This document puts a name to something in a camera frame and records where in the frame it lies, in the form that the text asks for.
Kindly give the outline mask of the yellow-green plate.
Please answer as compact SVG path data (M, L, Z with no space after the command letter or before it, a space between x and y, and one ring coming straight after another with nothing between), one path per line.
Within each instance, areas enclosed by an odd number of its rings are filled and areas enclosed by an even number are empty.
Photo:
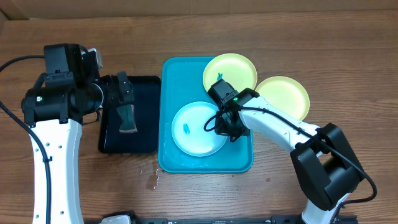
M309 95L306 89L292 78L269 77L256 87L256 91L272 106L295 119L302 121L309 112Z
M235 90L254 89L257 84L257 70L245 56L228 53L213 58L203 72L203 86L206 91L218 80L223 79Z

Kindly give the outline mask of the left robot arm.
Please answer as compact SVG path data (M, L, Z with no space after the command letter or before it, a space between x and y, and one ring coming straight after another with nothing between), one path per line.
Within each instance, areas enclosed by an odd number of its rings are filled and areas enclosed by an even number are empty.
M78 178L83 117L116 109L119 131L136 131L133 86L125 72L100 76L95 48L46 45L44 59L46 71L21 102L34 151L33 223L83 223Z

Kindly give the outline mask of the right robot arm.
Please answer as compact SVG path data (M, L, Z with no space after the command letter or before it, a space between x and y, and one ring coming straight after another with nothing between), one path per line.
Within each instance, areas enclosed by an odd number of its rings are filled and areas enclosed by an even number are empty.
M363 168L342 130L320 128L295 119L268 103L258 92L235 90L223 79L207 91L218 111L212 131L235 142L255 130L290 154L308 198L302 223L333 223L342 202L364 179Z

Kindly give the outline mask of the light blue plate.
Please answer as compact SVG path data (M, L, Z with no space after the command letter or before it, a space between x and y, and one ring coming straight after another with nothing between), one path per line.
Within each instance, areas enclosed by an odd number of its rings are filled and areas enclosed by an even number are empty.
M172 138L177 147L188 155L205 157L214 154L225 144L227 137L214 130L205 131L205 123L216 114L214 104L196 101L183 106L173 118Z

